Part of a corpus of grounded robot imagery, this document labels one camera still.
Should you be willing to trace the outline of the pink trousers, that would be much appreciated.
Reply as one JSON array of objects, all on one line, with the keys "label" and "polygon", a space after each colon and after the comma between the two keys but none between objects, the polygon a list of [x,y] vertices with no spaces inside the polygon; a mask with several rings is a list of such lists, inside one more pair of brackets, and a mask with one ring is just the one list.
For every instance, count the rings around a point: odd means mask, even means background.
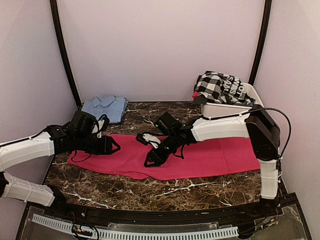
[{"label": "pink trousers", "polygon": [[176,154],[162,147],[153,149],[134,135],[112,135],[120,150],[111,155],[90,155],[73,151],[67,163],[105,175],[120,175],[135,180],[152,177],[168,181],[215,177],[260,169],[250,139],[209,139],[179,147]]}]

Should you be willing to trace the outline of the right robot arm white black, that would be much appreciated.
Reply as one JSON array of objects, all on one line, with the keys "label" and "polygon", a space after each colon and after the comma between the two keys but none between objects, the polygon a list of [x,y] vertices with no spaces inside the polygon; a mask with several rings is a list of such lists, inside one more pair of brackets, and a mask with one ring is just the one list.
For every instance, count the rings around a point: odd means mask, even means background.
[{"label": "right robot arm white black", "polygon": [[286,149],[270,111],[255,104],[239,113],[201,115],[186,123],[165,112],[154,122],[160,133],[145,131],[136,136],[139,142],[151,146],[143,165],[157,168],[176,157],[181,163],[172,170],[175,179],[202,178],[218,175],[221,160],[235,167],[253,157],[259,164],[261,184],[255,213],[266,217],[279,202],[281,161]]}]

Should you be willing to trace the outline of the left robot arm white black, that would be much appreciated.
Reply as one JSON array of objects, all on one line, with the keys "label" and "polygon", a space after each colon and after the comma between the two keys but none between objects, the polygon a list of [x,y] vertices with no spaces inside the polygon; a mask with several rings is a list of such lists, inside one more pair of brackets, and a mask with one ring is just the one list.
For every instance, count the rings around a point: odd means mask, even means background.
[{"label": "left robot arm white black", "polygon": [[7,169],[42,157],[50,157],[65,152],[83,151],[92,155],[112,155],[120,150],[120,145],[107,135],[98,133],[78,133],[62,126],[51,125],[40,133],[0,145],[0,196],[23,202],[31,202],[50,207],[60,218],[67,218],[70,206],[64,202],[65,196],[51,185],[40,185],[15,177]]}]

